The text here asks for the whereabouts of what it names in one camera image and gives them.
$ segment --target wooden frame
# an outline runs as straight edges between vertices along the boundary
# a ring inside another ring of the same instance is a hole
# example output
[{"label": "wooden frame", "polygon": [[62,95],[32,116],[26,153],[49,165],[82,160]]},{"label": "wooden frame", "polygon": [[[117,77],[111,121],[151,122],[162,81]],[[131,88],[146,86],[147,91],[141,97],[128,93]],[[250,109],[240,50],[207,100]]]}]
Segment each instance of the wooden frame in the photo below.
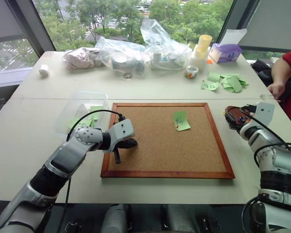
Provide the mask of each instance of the wooden frame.
[{"label": "wooden frame", "polygon": [[[212,171],[127,171],[127,170],[109,170],[109,161],[110,156],[113,156],[112,153],[104,154],[102,168],[101,168],[101,177],[130,177],[130,178],[205,178],[205,179],[234,179],[234,172],[229,163],[226,151],[224,149],[223,143],[219,136],[219,132],[215,126],[214,120],[212,118],[209,106],[207,103],[114,103],[112,110],[116,111],[118,107],[141,107],[141,106],[198,106],[204,107],[208,121],[211,125],[212,133],[215,137],[215,141],[217,143],[218,149],[220,151],[220,155],[222,157],[224,167],[226,169],[225,172],[212,172]],[[113,114],[110,119],[109,128],[112,127],[113,123],[116,120],[116,115]]]}]

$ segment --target plastic bag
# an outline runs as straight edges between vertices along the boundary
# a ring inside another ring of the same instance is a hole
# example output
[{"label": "plastic bag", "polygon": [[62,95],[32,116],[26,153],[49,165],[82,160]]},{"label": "plastic bag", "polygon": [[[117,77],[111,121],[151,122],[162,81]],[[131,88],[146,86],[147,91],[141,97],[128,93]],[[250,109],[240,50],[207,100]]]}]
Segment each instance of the plastic bag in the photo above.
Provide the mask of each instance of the plastic bag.
[{"label": "plastic bag", "polygon": [[192,49],[170,38],[155,20],[144,20],[141,34],[146,43],[145,61],[151,69],[180,70],[189,62]]},{"label": "plastic bag", "polygon": [[68,69],[87,69],[100,67],[103,63],[98,59],[99,49],[79,48],[68,50],[63,55],[63,63]]},{"label": "plastic bag", "polygon": [[101,37],[95,48],[100,50],[99,60],[107,67],[123,72],[124,77],[130,78],[133,74],[144,74],[145,47],[143,45]]}]

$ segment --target purple tissue box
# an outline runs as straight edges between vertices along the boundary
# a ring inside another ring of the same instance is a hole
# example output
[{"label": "purple tissue box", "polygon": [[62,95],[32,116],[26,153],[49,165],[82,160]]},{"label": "purple tissue box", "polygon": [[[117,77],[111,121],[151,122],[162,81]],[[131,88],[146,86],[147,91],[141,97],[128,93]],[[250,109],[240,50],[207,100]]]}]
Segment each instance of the purple tissue box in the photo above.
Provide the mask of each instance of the purple tissue box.
[{"label": "purple tissue box", "polygon": [[216,62],[234,62],[243,50],[238,45],[212,45],[209,56]]}]

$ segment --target table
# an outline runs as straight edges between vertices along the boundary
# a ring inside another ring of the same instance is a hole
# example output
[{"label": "table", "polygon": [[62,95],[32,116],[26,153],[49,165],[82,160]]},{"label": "table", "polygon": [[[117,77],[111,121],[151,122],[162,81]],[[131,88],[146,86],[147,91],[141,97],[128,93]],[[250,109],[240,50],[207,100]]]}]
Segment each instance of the table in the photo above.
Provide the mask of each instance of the table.
[{"label": "table", "polygon": [[[45,52],[12,99],[67,99],[75,90],[98,91],[113,100],[184,100],[184,99],[259,99],[260,95],[273,96],[257,77],[242,55],[233,63],[206,64],[198,78],[184,78],[184,71],[151,71],[144,77],[124,80],[121,73],[107,67],[86,70],[67,70],[62,63],[63,52]],[[38,70],[48,64],[49,77],[41,78]],[[250,85],[241,93],[230,93],[222,87],[215,92],[201,89],[202,80],[209,72],[238,73]]]},{"label": "table", "polygon": [[[270,127],[291,142],[291,123],[275,104]],[[11,200],[21,186],[64,141],[52,131],[67,100],[12,99],[0,111],[0,200]],[[162,102],[162,100],[109,100],[113,102]],[[235,173],[233,180],[100,178],[103,153],[89,152],[72,178],[71,203],[185,203],[239,204],[257,194],[259,169],[247,142],[228,128],[223,110],[256,100],[164,100],[207,102]],[[107,129],[109,117],[102,122]],[[58,202],[65,200],[66,186]]]},{"label": "table", "polygon": [[[53,132],[54,123],[72,92],[93,90],[109,95],[109,109],[114,102],[207,102],[226,149],[235,179],[167,179],[167,178],[100,178],[103,159],[101,151],[89,152],[72,178],[71,203],[186,203],[239,204],[256,196],[259,189],[259,169],[246,141],[228,128],[223,111],[228,105],[244,106],[268,95],[254,71],[240,56],[236,63],[207,65],[195,80],[183,78],[182,71],[159,73],[149,71],[145,77],[133,77],[127,82],[106,67],[68,71],[62,52],[46,52],[26,80],[0,111],[0,200],[11,200],[22,185],[42,166],[54,150],[63,143]],[[41,79],[38,68],[48,64],[50,76]],[[200,89],[208,72],[240,73],[250,82],[241,93]],[[275,105],[270,127],[284,140],[291,142],[291,122]],[[109,125],[102,121],[102,130]],[[66,187],[58,202],[64,202]]]}]

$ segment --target person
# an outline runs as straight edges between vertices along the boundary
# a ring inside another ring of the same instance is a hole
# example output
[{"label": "person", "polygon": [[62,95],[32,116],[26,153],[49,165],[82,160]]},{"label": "person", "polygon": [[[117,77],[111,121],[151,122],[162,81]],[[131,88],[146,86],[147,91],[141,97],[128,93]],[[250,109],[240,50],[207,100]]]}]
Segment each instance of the person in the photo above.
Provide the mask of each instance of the person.
[{"label": "person", "polygon": [[[285,86],[288,79],[291,76],[291,52],[284,54],[280,59],[278,59],[272,68],[272,79],[273,83],[267,87],[267,89],[272,93],[275,100],[284,93]],[[285,111],[287,116],[291,120],[291,93],[290,95],[281,103],[282,109]]]}]

